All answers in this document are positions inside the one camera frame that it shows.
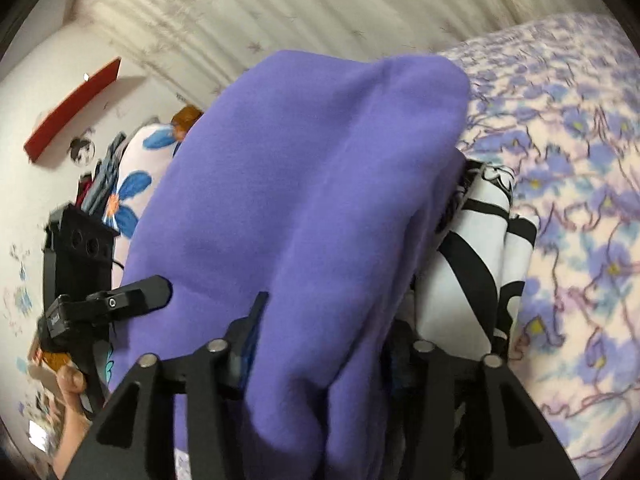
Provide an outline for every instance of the purple fabric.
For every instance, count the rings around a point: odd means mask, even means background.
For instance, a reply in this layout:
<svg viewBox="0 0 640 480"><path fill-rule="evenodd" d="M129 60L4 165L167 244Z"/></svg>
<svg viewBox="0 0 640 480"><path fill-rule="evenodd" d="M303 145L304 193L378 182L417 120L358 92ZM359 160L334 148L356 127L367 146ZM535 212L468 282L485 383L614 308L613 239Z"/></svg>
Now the purple fabric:
<svg viewBox="0 0 640 480"><path fill-rule="evenodd" d="M279 52L244 74L191 129L136 228L123 283L160 274L174 296L118 328L111 388L145 352L222 336L268 290L242 413L248 477L309 479L323 461L329 479L375 478L380 350L462 168L468 94L437 56Z"/></svg>

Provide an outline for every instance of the black clamp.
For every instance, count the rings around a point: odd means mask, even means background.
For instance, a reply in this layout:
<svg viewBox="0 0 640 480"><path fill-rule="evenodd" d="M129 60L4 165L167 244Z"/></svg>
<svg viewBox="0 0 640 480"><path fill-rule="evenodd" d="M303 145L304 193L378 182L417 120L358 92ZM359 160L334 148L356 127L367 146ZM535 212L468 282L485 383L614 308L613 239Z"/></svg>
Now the black clamp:
<svg viewBox="0 0 640 480"><path fill-rule="evenodd" d="M242 461L226 400L242 397L268 300L261 292L249 316L193 354L162 361L140 356L78 449L65 480L174 480L174 396L187 396L194 480L241 480Z"/></svg>
<svg viewBox="0 0 640 480"><path fill-rule="evenodd" d="M578 480L552 428L498 355L481 362L431 342L410 346L403 399L406 452L399 480Z"/></svg>
<svg viewBox="0 0 640 480"><path fill-rule="evenodd" d="M104 391L95 364L94 343L108 341L114 321L143 316L162 308L171 299L168 280L152 276L108 292L90 294L84 301L57 297L38 320L38 338L44 351L68 352L86 378L84 411L93 418L104 405Z"/></svg>

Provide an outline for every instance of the clothing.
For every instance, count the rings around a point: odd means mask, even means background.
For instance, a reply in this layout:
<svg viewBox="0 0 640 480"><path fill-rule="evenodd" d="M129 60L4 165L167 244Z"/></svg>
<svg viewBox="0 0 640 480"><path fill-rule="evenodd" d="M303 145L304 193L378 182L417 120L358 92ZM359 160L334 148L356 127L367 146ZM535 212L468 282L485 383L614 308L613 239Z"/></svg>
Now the clothing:
<svg viewBox="0 0 640 480"><path fill-rule="evenodd" d="M76 193L76 207L80 207L82 205L82 200L86 196L87 192L91 188L94 183L94 178L91 173L86 173L80 177L78 180L78 192Z"/></svg>
<svg viewBox="0 0 640 480"><path fill-rule="evenodd" d="M458 211L427 255L414 302L398 317L450 355L479 361L507 357L538 218L510 213L513 171L468 161Z"/></svg>
<svg viewBox="0 0 640 480"><path fill-rule="evenodd" d="M160 274L174 294L116 327L110 387L144 352L222 336L268 290L242 414L248 477L311 478L322 462L332 479L374 478L378 359L462 170L467 100L466 76L440 57L281 52L244 74L191 129L136 227L123 282ZM183 417L178 402L181 449Z"/></svg>
<svg viewBox="0 0 640 480"><path fill-rule="evenodd" d="M107 207L107 200L118 181L118 168L124 151L140 128L157 122L158 117L153 116L142 123L130 136L127 137L124 132L116 135L107 148L104 159L96 166L94 182L82 200L83 211L102 218Z"/></svg>
<svg viewBox="0 0 640 480"><path fill-rule="evenodd" d="M107 153L102 160L100 170L96 172L94 182L84 196L82 200L82 210L101 217L104 213L104 208L107 205L107 199L113 184L118 179L118 165L120 159L114 156L116 149L127 138L124 132L120 132L111 141L111 144L107 148Z"/></svg>

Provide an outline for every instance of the orange flower center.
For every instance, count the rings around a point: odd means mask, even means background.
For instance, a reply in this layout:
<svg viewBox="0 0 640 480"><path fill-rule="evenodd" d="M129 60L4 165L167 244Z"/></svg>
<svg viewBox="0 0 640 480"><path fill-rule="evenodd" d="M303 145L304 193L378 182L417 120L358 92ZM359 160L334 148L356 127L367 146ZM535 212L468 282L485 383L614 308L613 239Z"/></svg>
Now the orange flower center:
<svg viewBox="0 0 640 480"><path fill-rule="evenodd" d="M120 208L120 199L116 194L112 194L107 199L107 208L106 213L107 216L114 217Z"/></svg>

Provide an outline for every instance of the floral bedsheet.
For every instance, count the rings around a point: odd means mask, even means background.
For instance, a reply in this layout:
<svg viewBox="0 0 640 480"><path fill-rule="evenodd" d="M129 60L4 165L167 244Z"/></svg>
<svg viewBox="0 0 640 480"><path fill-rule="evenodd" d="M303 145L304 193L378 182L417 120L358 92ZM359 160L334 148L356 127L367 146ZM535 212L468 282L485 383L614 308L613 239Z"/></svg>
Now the floral bedsheet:
<svg viewBox="0 0 640 480"><path fill-rule="evenodd" d="M513 168L516 211L541 219L511 366L597 480L640 420L640 59L584 14L444 55L472 81L460 149Z"/></svg>

